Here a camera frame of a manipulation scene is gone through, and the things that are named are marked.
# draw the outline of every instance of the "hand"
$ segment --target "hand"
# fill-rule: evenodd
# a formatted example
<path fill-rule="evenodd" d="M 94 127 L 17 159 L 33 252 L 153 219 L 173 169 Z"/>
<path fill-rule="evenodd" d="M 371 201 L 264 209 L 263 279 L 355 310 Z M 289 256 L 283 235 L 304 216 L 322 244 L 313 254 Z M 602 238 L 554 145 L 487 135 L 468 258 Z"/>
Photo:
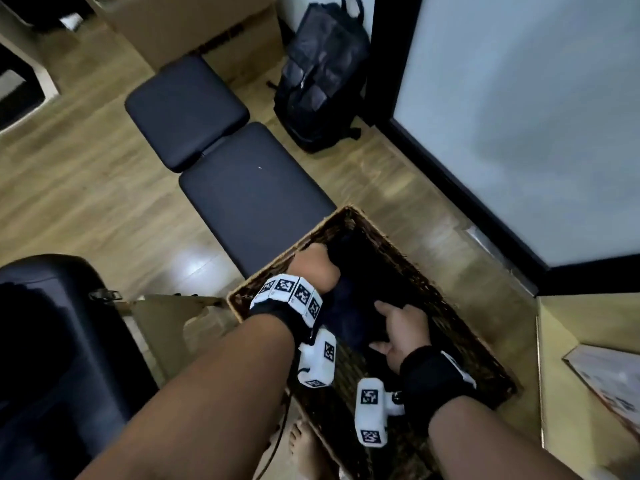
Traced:
<path fill-rule="evenodd" d="M 386 355 L 389 368 L 399 374 L 400 365 L 407 355 L 419 347 L 431 345 L 427 314 L 411 305 L 397 308 L 377 301 L 374 306 L 387 318 L 387 333 L 391 342 L 372 342 L 369 347 Z"/>
<path fill-rule="evenodd" d="M 340 279 L 340 269 L 330 261 L 326 246 L 317 242 L 293 256 L 287 273 L 302 276 L 320 294 L 331 291 Z"/>

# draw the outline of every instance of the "bare foot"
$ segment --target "bare foot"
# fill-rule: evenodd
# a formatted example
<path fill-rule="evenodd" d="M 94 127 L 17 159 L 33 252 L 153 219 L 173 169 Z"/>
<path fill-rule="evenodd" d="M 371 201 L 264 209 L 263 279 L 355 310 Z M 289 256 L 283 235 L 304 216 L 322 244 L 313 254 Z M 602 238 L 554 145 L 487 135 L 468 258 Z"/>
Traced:
<path fill-rule="evenodd" d="M 326 453 L 309 423 L 299 419 L 291 427 L 289 451 L 300 475 L 307 480 L 334 480 L 337 475 L 332 471 Z"/>

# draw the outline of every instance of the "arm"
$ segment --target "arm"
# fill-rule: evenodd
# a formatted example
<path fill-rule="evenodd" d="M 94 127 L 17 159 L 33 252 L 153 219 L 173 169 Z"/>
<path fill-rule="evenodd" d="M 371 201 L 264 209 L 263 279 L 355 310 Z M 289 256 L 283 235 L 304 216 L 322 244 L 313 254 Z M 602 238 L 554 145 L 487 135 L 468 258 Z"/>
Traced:
<path fill-rule="evenodd" d="M 289 273 L 320 293 L 340 275 L 319 244 L 297 254 Z M 250 479 L 275 427 L 294 348 L 274 316 L 240 324 L 160 390 L 78 480 Z"/>
<path fill-rule="evenodd" d="M 411 305 L 400 309 L 377 301 L 376 309 L 387 318 L 390 343 L 375 342 L 371 347 L 385 354 L 391 370 L 400 373 L 409 354 L 431 345 L 427 316 Z M 413 423 L 416 419 L 409 414 Z M 579 479 L 489 408 L 464 395 L 437 409 L 428 432 L 444 476 L 450 480 Z"/>

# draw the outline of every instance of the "black wrist strap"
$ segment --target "black wrist strap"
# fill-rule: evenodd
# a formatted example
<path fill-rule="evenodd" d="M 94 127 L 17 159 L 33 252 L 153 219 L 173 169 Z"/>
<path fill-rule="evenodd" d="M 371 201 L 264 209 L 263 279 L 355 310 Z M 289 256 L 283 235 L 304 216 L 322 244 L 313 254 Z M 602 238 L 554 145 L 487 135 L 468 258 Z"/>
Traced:
<path fill-rule="evenodd" d="M 403 382 L 404 410 L 416 432 L 428 435 L 434 414 L 456 397 L 475 397 L 474 387 L 440 350 L 420 347 L 400 366 Z"/>
<path fill-rule="evenodd" d="M 279 318 L 284 325 L 290 330 L 293 335 L 293 340 L 296 343 L 296 348 L 302 342 L 307 342 L 311 336 L 311 329 L 302 320 L 300 314 L 295 311 L 288 303 L 283 301 L 277 301 L 275 299 L 268 299 L 256 303 L 251 310 L 249 310 L 249 317 L 254 315 L 268 314 Z"/>

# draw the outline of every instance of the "wicker basket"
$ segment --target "wicker basket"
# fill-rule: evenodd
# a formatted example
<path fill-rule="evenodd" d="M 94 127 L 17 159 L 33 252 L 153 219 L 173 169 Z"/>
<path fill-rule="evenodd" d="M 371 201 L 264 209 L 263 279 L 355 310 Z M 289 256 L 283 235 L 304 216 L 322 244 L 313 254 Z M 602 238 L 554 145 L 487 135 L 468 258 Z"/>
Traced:
<path fill-rule="evenodd" d="M 346 206 L 336 210 L 292 248 L 251 276 L 229 293 L 228 304 L 239 320 L 249 310 L 254 295 L 271 276 L 284 273 L 296 251 L 311 242 L 330 243 L 346 230 L 363 232 L 377 253 L 414 288 L 420 305 L 440 332 L 448 338 L 465 368 L 476 379 L 484 402 L 496 408 L 516 393 L 516 385 L 418 269 L 368 220 L 359 209 Z M 426 478 L 435 468 L 426 438 L 417 436 L 403 418 L 389 418 L 389 444 L 381 450 L 365 449 L 357 440 L 353 423 L 358 381 L 367 376 L 363 357 L 338 343 L 335 379 L 331 387 L 309 389 L 299 384 L 295 373 L 289 388 L 331 456 L 346 473 L 357 480 L 382 478 Z"/>

